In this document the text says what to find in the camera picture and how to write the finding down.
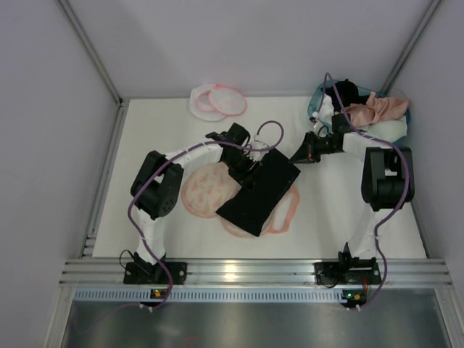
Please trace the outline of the pink floral mesh laundry bag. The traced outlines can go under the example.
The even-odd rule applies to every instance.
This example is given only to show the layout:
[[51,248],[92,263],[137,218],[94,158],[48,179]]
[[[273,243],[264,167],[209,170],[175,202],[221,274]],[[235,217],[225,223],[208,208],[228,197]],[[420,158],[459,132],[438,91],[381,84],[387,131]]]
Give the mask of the pink floral mesh laundry bag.
[[[239,192],[240,185],[228,174],[222,162],[212,163],[195,170],[186,179],[181,190],[184,207],[200,218],[216,218],[216,211]],[[280,200],[264,222],[261,234],[280,234],[289,230],[299,204],[295,186]]]

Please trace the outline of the black bra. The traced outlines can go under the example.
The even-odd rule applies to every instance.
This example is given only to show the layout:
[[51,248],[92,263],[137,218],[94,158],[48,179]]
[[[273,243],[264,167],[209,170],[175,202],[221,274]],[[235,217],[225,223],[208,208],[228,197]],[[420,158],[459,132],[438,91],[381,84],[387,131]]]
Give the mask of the black bra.
[[300,170],[279,150],[270,150],[260,161],[254,181],[236,181],[239,192],[216,213],[243,231],[259,236],[264,222],[291,188]]

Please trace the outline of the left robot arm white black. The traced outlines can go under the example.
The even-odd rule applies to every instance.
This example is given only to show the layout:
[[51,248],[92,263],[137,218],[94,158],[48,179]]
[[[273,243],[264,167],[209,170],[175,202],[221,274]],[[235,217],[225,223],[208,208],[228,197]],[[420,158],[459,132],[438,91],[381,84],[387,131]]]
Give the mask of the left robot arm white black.
[[165,257],[165,217],[175,207],[185,175],[222,162],[229,175],[245,187],[244,180],[252,169],[276,144],[268,145],[238,123],[226,131],[211,132],[197,144],[169,154],[148,153],[130,188],[132,200],[128,219],[138,233],[138,246],[133,261],[145,268],[162,266]]

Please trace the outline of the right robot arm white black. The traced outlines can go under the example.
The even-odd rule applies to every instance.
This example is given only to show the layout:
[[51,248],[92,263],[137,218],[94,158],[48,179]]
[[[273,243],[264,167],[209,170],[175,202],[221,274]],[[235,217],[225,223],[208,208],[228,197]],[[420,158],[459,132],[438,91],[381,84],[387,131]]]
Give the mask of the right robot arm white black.
[[412,151],[357,129],[346,115],[331,118],[331,131],[304,135],[291,163],[318,163],[323,155],[347,153],[363,164],[360,224],[346,243],[352,256],[382,257],[380,241],[389,221],[414,197]]

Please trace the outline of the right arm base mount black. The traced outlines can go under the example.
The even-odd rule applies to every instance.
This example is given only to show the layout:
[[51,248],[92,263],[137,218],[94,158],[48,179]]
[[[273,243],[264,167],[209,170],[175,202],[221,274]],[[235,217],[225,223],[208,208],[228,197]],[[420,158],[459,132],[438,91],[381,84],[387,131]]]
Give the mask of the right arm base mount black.
[[317,285],[332,289],[338,285],[379,285],[381,274],[377,259],[353,257],[348,243],[338,252],[336,261],[320,261],[314,264]]

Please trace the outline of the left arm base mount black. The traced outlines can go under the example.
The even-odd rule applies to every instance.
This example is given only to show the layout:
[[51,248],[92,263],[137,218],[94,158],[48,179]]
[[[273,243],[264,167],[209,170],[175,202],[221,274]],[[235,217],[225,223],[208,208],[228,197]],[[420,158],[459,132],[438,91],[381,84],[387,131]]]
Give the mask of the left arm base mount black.
[[144,261],[137,252],[129,252],[132,259],[120,265],[124,268],[123,283],[129,285],[183,285],[187,275],[186,262],[165,262],[165,257],[161,259],[165,270],[158,262],[152,265]]

